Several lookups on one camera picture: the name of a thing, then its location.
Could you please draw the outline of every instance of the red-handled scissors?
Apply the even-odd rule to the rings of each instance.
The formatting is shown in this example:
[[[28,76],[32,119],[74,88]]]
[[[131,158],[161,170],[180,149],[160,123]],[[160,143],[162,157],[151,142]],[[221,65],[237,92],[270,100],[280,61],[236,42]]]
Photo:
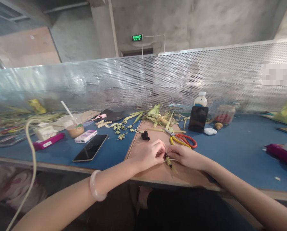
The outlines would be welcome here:
[[[164,130],[171,135],[171,137],[170,137],[170,143],[171,143],[172,145],[174,145],[173,141],[175,141],[175,142],[177,142],[177,143],[179,143],[179,144],[181,144],[181,145],[187,146],[187,147],[189,147],[189,148],[191,148],[191,149],[195,149],[195,148],[197,147],[197,142],[196,142],[193,138],[191,138],[190,136],[187,136],[187,135],[184,135],[184,134],[175,134],[174,132],[171,132],[171,131],[169,131],[169,130],[167,130],[167,129],[165,129],[165,128],[164,128]]]

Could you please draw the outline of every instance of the forearm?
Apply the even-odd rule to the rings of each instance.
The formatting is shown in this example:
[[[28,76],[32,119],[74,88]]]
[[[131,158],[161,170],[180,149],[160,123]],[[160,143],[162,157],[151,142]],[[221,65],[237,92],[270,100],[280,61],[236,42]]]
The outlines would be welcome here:
[[[138,171],[137,165],[128,159],[99,172],[95,179],[98,194],[106,194]],[[47,198],[29,211],[13,230],[62,230],[96,202],[90,191],[89,180],[86,178]]]
[[[285,206],[214,161],[208,162],[205,171],[228,190],[265,228],[287,230],[287,208]]]

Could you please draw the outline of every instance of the smartphone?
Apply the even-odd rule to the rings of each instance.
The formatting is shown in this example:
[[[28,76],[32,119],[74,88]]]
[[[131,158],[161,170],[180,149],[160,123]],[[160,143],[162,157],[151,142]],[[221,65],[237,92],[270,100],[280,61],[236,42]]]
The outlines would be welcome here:
[[[106,138],[107,135],[96,135],[74,158],[73,162],[93,160]]]
[[[202,133],[208,116],[209,108],[193,106],[189,120],[188,130]]]

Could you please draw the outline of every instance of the bangle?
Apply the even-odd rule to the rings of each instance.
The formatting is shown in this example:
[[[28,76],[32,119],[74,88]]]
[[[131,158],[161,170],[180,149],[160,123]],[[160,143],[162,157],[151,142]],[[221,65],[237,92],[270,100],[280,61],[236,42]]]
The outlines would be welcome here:
[[[93,197],[97,200],[97,201],[103,201],[105,200],[107,194],[105,195],[98,195],[98,192],[95,189],[95,176],[97,173],[99,173],[100,170],[95,170],[90,177],[90,181],[89,181],[89,186],[90,186],[90,191],[91,194],[93,195]]]

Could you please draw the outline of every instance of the plastic water bottle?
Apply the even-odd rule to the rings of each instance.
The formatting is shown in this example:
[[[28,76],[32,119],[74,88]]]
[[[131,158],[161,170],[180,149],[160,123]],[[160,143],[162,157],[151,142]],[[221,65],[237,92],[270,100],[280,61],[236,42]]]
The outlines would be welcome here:
[[[206,92],[200,91],[198,97],[194,100],[194,106],[206,107],[207,98],[205,97]]]

